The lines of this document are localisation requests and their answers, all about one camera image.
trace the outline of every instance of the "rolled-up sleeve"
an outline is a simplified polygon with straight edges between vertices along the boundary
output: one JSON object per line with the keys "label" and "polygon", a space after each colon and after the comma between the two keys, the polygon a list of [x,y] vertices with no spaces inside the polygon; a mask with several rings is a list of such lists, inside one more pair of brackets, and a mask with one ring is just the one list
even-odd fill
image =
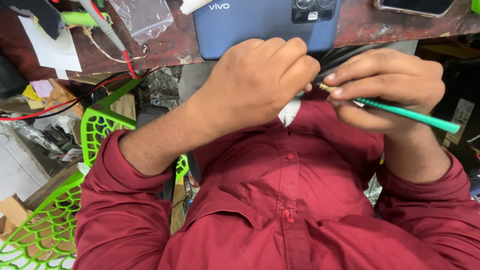
{"label": "rolled-up sleeve", "polygon": [[128,131],[115,131],[102,143],[96,163],[82,183],[77,214],[74,269],[157,269],[170,238],[172,205],[156,193],[171,169],[145,177],[120,153],[118,141]]}
{"label": "rolled-up sleeve", "polygon": [[470,199],[470,183],[462,165],[448,156],[448,172],[429,184],[407,182],[382,166],[377,172],[383,187],[378,210],[384,220],[410,232],[453,265],[477,269],[480,204]]}

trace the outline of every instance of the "brass screwdriver bit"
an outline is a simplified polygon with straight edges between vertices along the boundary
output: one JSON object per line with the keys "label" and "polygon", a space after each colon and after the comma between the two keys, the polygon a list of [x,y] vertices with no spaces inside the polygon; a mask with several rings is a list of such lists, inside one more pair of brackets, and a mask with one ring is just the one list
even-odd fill
{"label": "brass screwdriver bit", "polygon": [[324,83],[321,83],[318,85],[320,87],[321,90],[323,91],[327,91],[328,93],[331,93],[333,90],[337,89],[338,87],[336,86],[328,86]]}

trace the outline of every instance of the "hand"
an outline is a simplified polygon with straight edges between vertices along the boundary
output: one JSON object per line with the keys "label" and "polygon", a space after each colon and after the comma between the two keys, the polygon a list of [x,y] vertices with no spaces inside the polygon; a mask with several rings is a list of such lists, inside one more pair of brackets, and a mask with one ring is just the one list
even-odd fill
{"label": "hand", "polygon": [[221,136],[267,123],[310,82],[320,64],[300,38],[250,39],[229,49],[187,103]]}
{"label": "hand", "polygon": [[437,62],[393,49],[372,49],[352,57],[324,81],[330,86],[343,85],[329,97],[340,120],[371,132],[401,135],[417,122],[367,106],[363,109],[347,100],[382,98],[427,114],[444,95],[442,73]]}

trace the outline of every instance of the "blue smartphone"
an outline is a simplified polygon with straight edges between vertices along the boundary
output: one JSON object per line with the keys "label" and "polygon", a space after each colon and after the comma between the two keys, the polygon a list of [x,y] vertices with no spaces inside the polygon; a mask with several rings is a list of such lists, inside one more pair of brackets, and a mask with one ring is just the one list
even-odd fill
{"label": "blue smartphone", "polygon": [[206,60],[250,38],[300,37],[308,52],[333,47],[340,0],[214,0],[193,13]]}

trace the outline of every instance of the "camera lens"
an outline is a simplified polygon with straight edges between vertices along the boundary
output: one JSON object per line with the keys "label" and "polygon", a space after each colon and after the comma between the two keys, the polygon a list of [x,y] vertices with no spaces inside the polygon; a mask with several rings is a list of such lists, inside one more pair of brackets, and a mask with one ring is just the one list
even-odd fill
{"label": "camera lens", "polygon": [[295,4],[297,5],[298,9],[306,10],[309,8],[314,0],[295,0]]}
{"label": "camera lens", "polygon": [[321,8],[328,8],[329,6],[331,6],[333,4],[335,0],[317,0],[317,4],[321,7]]}

